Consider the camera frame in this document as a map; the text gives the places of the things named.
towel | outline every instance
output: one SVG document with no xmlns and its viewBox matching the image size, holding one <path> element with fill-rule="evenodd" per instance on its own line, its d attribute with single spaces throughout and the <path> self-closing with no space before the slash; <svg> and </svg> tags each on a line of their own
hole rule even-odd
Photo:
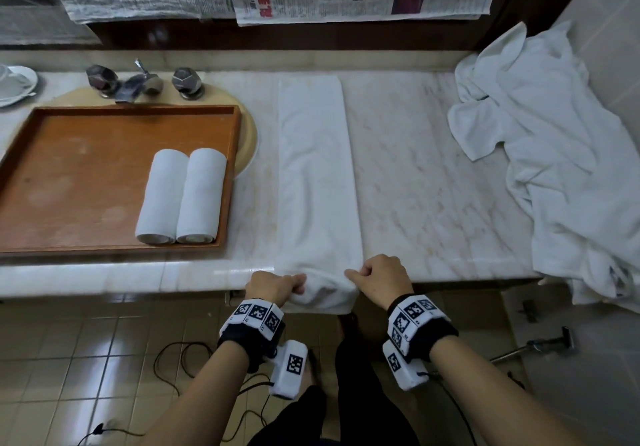
<svg viewBox="0 0 640 446">
<path fill-rule="evenodd" d="M 307 274 L 286 310 L 344 314 L 358 296 L 345 269 L 363 264 L 353 162 L 336 76 L 283 79 L 277 274 Z"/>
<path fill-rule="evenodd" d="M 140 242 L 156 245 L 175 242 L 188 163 L 187 155 L 179 150 L 156 152 L 136 225 L 136 238 Z"/>
<path fill-rule="evenodd" d="M 589 89 L 569 28 L 527 38 L 519 23 L 460 61 L 449 127 L 474 161 L 504 142 L 507 187 L 534 221 L 535 271 L 564 278 L 574 304 L 640 313 L 640 157 Z"/>
<path fill-rule="evenodd" d="M 176 232 L 181 244 L 210 244 L 218 235 L 226 169 L 220 151 L 203 147 L 191 153 Z"/>
</svg>

wooden tray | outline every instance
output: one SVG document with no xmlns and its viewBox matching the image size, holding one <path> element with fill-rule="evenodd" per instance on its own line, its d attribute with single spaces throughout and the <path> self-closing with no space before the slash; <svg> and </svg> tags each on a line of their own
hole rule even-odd
<svg viewBox="0 0 640 446">
<path fill-rule="evenodd" d="M 40 107 L 0 163 L 0 254 L 217 248 L 240 132 L 235 105 Z M 212 147 L 227 157 L 218 237 L 148 246 L 134 233 L 154 154 Z"/>
</svg>

forearm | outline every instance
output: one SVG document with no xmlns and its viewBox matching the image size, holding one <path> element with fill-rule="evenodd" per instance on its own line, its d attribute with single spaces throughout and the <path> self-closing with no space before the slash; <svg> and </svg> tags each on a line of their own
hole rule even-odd
<svg viewBox="0 0 640 446">
<path fill-rule="evenodd" d="M 429 356 L 491 446 L 583 445 L 559 419 L 460 338 L 442 338 Z"/>
<path fill-rule="evenodd" d="M 248 367 L 249 357 L 242 346 L 222 343 L 187 391 L 152 426 L 141 446 L 219 444 Z"/>
</svg>

marble countertop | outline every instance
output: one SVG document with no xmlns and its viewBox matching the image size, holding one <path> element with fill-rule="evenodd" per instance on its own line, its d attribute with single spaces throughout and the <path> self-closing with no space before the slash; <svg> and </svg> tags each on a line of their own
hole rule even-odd
<svg viewBox="0 0 640 446">
<path fill-rule="evenodd" d="M 344 91 L 365 257 L 399 256 L 416 283 L 535 276 L 532 222 L 506 190 L 504 151 L 472 163 L 451 136 L 447 110 L 458 102 L 452 73 L 332 73 Z M 40 75 L 39 95 L 0 109 L 2 154 L 35 104 L 86 85 L 83 73 Z M 273 270 L 278 80 L 286 76 L 202 74 L 243 102 L 259 132 L 256 157 L 234 183 L 224 251 L 145 262 L 123 256 L 4 259 L 0 296 L 239 289 L 253 271 Z"/>
</svg>

white saucer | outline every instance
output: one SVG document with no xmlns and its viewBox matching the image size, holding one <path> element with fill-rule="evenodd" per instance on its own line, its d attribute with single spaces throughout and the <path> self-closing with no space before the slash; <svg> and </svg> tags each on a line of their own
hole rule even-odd
<svg viewBox="0 0 640 446">
<path fill-rule="evenodd" d="M 21 101 L 26 97 L 35 95 L 33 89 L 36 88 L 36 85 L 38 84 L 38 74 L 30 68 L 16 65 L 13 67 L 9 67 L 9 69 L 13 73 L 20 73 L 20 75 L 24 75 L 27 80 L 29 80 L 29 85 L 24 88 L 22 94 L 20 95 L 16 95 L 15 97 L 7 97 L 6 99 L 0 99 L 0 107 L 7 107 L 11 104 L 15 104 L 16 102 Z"/>
</svg>

